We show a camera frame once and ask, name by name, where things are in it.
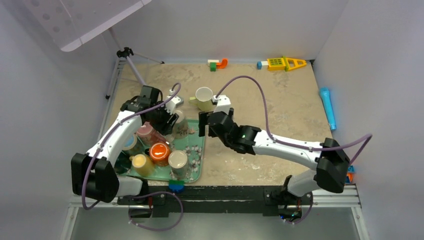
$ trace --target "wall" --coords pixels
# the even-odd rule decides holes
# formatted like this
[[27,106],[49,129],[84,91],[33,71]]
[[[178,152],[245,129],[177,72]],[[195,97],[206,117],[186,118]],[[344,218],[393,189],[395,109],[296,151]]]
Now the wall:
[[0,238],[56,240],[115,58],[101,37],[61,52],[12,2],[0,2]]
[[315,59],[348,0],[153,0],[115,27],[121,42],[165,62],[287,55]]
[[334,137],[374,134],[355,181],[375,240],[424,238],[423,23],[422,1],[351,0],[314,63],[332,91]]

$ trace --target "blue handle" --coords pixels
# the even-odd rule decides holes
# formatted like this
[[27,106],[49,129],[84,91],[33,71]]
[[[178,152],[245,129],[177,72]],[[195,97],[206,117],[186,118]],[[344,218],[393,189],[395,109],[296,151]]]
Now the blue handle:
[[330,91],[326,87],[322,87],[319,90],[319,96],[322,99],[322,104],[324,105],[325,114],[327,115],[328,124],[330,125],[330,130],[336,130],[336,120],[334,118],[333,107],[330,100]]

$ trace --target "mug handle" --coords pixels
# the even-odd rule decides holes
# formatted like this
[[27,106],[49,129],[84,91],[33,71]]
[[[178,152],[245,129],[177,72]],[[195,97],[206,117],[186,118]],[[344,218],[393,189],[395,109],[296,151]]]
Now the mug handle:
[[197,106],[198,105],[198,99],[195,96],[192,96],[188,99],[188,103]]

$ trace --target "tray with floral print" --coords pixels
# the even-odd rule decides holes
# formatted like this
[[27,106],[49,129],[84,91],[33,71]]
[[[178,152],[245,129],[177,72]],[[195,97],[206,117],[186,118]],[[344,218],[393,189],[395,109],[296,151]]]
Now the tray with floral print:
[[140,176],[133,168],[127,173],[123,173],[121,175],[127,176],[136,176],[142,177],[147,180],[159,180],[159,181],[169,181],[169,180],[179,180],[184,181],[186,183],[195,182],[199,179],[201,170],[202,170],[202,155],[205,147],[205,137],[199,137],[199,121],[195,119],[187,119],[189,133],[187,137],[183,139],[175,139],[173,142],[173,146],[170,147],[173,150],[182,150],[187,154],[188,164],[189,164],[189,173],[187,177],[177,179],[172,171],[171,167],[164,166],[155,166],[154,173],[149,176]]

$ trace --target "tabletop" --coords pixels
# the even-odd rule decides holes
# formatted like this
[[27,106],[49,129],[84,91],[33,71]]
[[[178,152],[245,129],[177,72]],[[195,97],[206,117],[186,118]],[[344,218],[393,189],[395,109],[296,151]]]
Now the tabletop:
[[[188,119],[198,118],[200,110],[188,103],[198,88],[209,87],[216,94],[230,79],[247,75],[256,79],[264,91],[269,128],[274,135],[308,142],[323,142],[332,137],[310,63],[290,72],[258,70],[255,64],[229,64],[215,72],[211,72],[207,64],[137,64],[136,67],[146,83],[162,90],[164,95],[174,83],[181,83],[178,95],[185,102],[178,109]],[[116,119],[121,105],[138,95],[140,90],[141,85],[126,65],[112,103],[109,126]],[[265,129],[262,96],[253,81],[237,79],[223,94],[231,100],[235,123]],[[307,169],[273,156],[239,154],[225,147],[217,137],[206,137],[202,161],[200,178],[189,185],[282,185],[288,175],[297,175]],[[168,183],[149,181],[149,184]]]

